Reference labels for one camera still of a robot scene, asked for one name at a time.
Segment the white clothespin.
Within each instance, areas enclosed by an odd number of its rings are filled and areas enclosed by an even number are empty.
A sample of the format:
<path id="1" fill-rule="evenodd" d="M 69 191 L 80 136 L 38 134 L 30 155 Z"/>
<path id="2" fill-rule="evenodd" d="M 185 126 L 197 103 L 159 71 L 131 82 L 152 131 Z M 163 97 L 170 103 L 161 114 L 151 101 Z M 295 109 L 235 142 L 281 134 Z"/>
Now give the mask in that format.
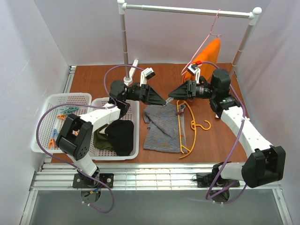
<path id="1" fill-rule="evenodd" d="M 172 102 L 173 100 L 174 100 L 174 98 L 172 98 L 172 97 L 169 97 L 169 98 L 166 100 L 166 104 L 168 104 L 168 103 Z"/>

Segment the yellow plastic hanger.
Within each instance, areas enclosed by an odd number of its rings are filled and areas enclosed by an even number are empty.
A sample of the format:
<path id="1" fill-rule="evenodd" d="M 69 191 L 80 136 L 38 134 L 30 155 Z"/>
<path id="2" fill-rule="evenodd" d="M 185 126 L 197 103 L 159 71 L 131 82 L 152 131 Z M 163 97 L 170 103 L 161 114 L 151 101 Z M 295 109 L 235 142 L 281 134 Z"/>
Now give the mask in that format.
<path id="1" fill-rule="evenodd" d="M 191 106 L 188 104 L 187 101 L 184 100 L 177 100 L 176 101 L 176 109 L 177 112 L 182 111 L 181 106 L 184 105 L 190 112 L 190 115 L 192 117 L 191 122 L 190 122 L 190 128 L 193 131 L 193 143 L 191 145 L 190 148 L 188 148 L 186 145 L 183 144 L 183 131 L 184 131 L 184 126 L 181 124 L 181 115 L 177 115 L 177 119 L 178 119 L 178 126 L 179 126 L 179 142 L 180 142 L 180 152 L 182 153 L 182 156 L 179 158 L 179 160 L 184 159 L 186 157 L 188 157 L 194 150 L 195 148 L 195 144 L 196 144 L 196 138 L 197 138 L 197 128 L 201 128 L 204 131 L 208 131 L 211 129 L 211 123 L 208 120 L 204 120 L 205 123 L 208 124 L 207 127 L 204 127 L 201 124 L 197 124 L 196 120 L 195 120 L 195 115 L 193 113 L 193 110 L 191 108 Z"/>

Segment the grey striped underwear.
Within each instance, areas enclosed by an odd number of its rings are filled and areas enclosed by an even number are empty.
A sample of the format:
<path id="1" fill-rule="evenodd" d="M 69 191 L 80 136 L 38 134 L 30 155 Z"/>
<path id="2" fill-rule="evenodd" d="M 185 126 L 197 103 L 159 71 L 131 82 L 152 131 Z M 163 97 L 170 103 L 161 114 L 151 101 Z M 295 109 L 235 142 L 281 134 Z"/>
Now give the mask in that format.
<path id="1" fill-rule="evenodd" d="M 166 153 L 181 153 L 180 141 L 186 144 L 185 137 L 180 138 L 179 132 L 185 135 L 179 128 L 177 106 L 149 105 L 143 111 L 144 122 L 148 124 L 143 148 Z"/>

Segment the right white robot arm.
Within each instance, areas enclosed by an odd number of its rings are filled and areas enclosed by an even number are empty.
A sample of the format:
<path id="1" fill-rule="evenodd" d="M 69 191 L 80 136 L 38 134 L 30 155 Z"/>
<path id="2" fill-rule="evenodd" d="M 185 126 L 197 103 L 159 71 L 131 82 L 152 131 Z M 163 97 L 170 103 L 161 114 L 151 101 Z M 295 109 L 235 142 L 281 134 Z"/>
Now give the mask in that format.
<path id="1" fill-rule="evenodd" d="M 208 99 L 212 111 L 234 133 L 242 145 L 247 160 L 245 163 L 223 162 L 214 165 L 214 179 L 243 181 L 250 188 L 282 180 L 286 153 L 283 147 L 272 145 L 246 117 L 237 98 L 230 94 L 231 79 L 228 71 L 217 68 L 210 82 L 188 80 L 169 93 L 176 100 Z"/>

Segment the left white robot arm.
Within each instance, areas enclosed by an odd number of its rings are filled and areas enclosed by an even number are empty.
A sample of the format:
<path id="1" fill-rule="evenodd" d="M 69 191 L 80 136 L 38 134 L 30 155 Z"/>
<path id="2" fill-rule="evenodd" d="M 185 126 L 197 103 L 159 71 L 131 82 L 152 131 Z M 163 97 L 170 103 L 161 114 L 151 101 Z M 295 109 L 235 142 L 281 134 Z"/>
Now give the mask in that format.
<path id="1" fill-rule="evenodd" d="M 93 180 L 98 167 L 88 154 L 92 135 L 98 129 L 108 129 L 124 116 L 129 108 L 127 100 L 141 101 L 147 105 L 165 105 L 164 100 L 150 85 L 134 83 L 127 86 L 121 80 L 111 83 L 109 101 L 102 107 L 77 116 L 70 114 L 56 139 L 57 146 L 72 159 L 79 174 Z"/>

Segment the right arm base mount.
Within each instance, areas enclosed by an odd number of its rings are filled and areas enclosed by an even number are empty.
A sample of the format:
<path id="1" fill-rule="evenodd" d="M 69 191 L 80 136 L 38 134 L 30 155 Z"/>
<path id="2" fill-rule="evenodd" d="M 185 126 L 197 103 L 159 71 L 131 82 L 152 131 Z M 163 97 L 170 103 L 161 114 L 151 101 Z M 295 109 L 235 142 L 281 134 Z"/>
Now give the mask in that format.
<path id="1" fill-rule="evenodd" d="M 197 183 L 198 188 L 209 188 L 213 183 L 214 176 L 212 173 L 208 173 L 208 174 L 197 173 L 196 175 L 193 175 L 191 180 Z M 232 187 L 234 188 L 240 187 L 239 181 L 234 181 L 231 179 L 222 179 L 220 177 L 217 179 L 213 187 L 225 188 L 232 183 L 233 183 Z"/>

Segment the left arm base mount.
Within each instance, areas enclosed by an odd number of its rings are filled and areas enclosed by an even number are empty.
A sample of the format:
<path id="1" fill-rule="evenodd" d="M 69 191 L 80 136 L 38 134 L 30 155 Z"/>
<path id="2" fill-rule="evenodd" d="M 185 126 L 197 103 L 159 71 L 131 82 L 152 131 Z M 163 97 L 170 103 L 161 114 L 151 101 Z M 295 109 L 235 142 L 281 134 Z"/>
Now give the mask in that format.
<path id="1" fill-rule="evenodd" d="M 113 173 L 100 173 L 96 177 L 96 179 L 106 184 L 109 188 L 113 187 L 113 179 L 114 179 Z M 74 175 L 72 187 L 73 188 L 101 188 L 103 187 L 103 185 L 99 184 L 98 182 L 82 174 L 76 173 Z"/>

